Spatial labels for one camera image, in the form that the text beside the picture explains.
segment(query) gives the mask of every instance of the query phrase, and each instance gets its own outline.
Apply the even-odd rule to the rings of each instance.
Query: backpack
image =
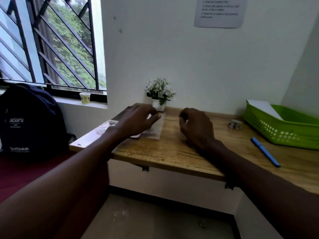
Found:
[[[67,149],[70,137],[61,109],[48,92],[19,83],[0,96],[0,139],[5,152],[46,158]]]

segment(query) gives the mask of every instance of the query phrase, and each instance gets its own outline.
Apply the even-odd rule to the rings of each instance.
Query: window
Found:
[[[100,0],[0,0],[0,78],[106,102]]]

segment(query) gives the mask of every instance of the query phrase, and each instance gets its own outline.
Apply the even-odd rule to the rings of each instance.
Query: metal bracket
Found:
[[[232,182],[226,182],[225,184],[225,189],[231,189],[233,190],[234,189],[234,184]]]
[[[142,168],[142,172],[143,172],[143,171],[148,172],[148,170],[149,170],[149,167],[148,167],[148,166],[139,165],[139,164],[134,164],[134,163],[133,163],[133,165],[136,165],[136,166],[138,166],[138,167],[141,167],[141,168]]]

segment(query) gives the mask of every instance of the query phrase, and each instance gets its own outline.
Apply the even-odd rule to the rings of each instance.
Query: green plastic tray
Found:
[[[282,117],[279,120],[247,104],[244,119],[274,144],[319,150],[319,119],[272,105]]]

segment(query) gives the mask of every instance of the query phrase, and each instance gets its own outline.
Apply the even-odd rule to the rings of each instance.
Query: floor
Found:
[[[229,223],[110,194],[82,239],[234,239]]]

